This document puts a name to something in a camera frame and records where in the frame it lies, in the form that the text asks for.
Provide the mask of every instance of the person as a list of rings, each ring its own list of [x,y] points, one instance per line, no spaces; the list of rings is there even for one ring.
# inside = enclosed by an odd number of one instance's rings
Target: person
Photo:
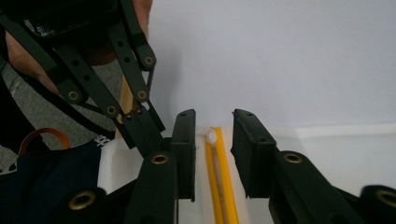
[[[152,0],[132,0],[139,24],[146,36],[149,35],[149,13]],[[58,93],[55,84],[49,79],[43,67],[21,46],[20,43],[6,31],[6,42],[8,58],[10,63],[27,76],[34,77],[47,89]],[[87,61],[91,65],[102,65],[110,63],[115,59],[110,48],[89,48],[87,50]]]
[[[135,13],[140,26],[146,36],[149,35],[149,13],[152,0],[131,0],[134,4]],[[12,66],[27,76],[38,80],[48,90],[58,93],[54,83],[49,79],[43,67],[23,48],[23,46],[6,31],[5,40],[8,53],[8,60]],[[87,61],[91,65],[107,64],[115,59],[115,55],[109,48],[90,48],[86,54]],[[8,148],[18,153],[19,146],[23,138],[35,130],[34,125],[24,116],[11,96],[5,81],[0,78],[0,98],[3,105],[7,105],[7,110],[0,110],[0,146]],[[48,149],[41,139],[35,139],[30,145],[33,148]]]

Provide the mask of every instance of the white wall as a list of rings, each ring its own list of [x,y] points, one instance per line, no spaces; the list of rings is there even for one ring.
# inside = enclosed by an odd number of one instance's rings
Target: white wall
[[[165,126],[396,122],[396,1],[154,0],[151,99]]]

